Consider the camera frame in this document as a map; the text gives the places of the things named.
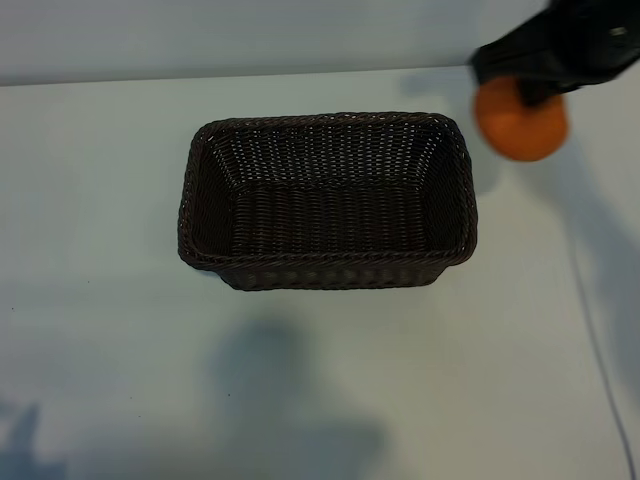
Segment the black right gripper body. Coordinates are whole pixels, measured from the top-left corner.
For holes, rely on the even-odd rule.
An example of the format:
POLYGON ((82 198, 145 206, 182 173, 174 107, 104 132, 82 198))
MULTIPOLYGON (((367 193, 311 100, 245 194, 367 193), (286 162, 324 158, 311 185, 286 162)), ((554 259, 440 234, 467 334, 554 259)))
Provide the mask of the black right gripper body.
POLYGON ((524 94, 605 83, 639 60, 639 2, 552 1, 504 45, 507 73, 524 94))

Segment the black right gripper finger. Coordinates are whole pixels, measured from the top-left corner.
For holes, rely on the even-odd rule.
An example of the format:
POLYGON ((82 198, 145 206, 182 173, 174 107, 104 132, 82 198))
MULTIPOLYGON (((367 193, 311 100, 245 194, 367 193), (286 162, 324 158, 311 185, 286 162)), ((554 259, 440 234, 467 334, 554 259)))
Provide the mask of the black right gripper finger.
POLYGON ((479 85, 499 77, 514 77, 521 74, 522 48, 492 43, 478 48, 471 56, 469 65, 479 85))
POLYGON ((563 94, 562 88, 556 82, 543 80, 519 80, 518 91, 522 103, 530 108, 563 94))

